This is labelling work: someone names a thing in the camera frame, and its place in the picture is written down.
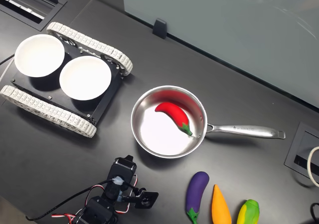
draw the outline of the orange carrot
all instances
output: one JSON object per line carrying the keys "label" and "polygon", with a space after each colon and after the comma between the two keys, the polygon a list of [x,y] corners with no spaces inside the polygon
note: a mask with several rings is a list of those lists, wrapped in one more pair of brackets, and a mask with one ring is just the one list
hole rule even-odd
{"label": "orange carrot", "polygon": [[214,224],[231,224],[231,215],[227,207],[223,194],[215,184],[213,192],[213,202],[211,205],[211,215]]}

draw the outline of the metal vent slot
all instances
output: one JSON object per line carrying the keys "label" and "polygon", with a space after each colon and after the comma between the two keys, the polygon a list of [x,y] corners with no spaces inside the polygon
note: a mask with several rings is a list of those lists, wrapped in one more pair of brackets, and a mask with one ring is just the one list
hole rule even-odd
{"label": "metal vent slot", "polygon": [[[308,177],[307,160],[310,151],[319,146],[319,131],[300,123],[294,141],[288,152],[285,165]],[[311,172],[319,182],[319,152],[315,152],[311,160]]]}
{"label": "metal vent slot", "polygon": [[0,10],[41,31],[65,0],[0,0]]}

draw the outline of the green pepper stem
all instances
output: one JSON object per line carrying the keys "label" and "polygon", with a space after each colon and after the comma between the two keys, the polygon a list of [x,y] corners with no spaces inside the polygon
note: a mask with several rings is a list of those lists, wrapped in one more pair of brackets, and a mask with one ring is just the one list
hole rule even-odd
{"label": "green pepper stem", "polygon": [[193,133],[189,129],[189,125],[188,124],[183,123],[183,126],[180,127],[180,130],[183,131],[184,133],[186,133],[189,136],[193,135]]}

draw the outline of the stainless steel saucepan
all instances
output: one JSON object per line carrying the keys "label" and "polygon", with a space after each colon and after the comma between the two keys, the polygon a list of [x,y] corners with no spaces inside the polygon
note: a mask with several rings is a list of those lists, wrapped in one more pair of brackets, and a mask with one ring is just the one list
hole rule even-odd
{"label": "stainless steel saucepan", "polygon": [[[192,136],[181,132],[174,121],[155,108],[162,102],[181,107],[188,116]],[[256,138],[285,138],[285,132],[253,125],[213,125],[207,123],[204,106],[188,90],[176,86],[160,86],[147,91],[134,105],[131,126],[140,146],[161,158],[180,158],[190,154],[211,132],[239,134]]]}

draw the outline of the toy carrot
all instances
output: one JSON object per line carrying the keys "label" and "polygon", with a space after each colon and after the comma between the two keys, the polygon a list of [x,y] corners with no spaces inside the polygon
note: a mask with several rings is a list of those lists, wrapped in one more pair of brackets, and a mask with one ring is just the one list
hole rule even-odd
{"label": "toy carrot", "polygon": [[172,120],[175,122],[177,127],[184,133],[189,136],[192,135],[192,132],[189,129],[189,120],[185,112],[177,105],[169,102],[164,102],[159,104],[155,108],[156,112],[163,112],[170,116]]}
{"label": "toy carrot", "polygon": [[223,194],[215,184],[211,214],[214,224],[231,224],[231,215],[227,207]]}

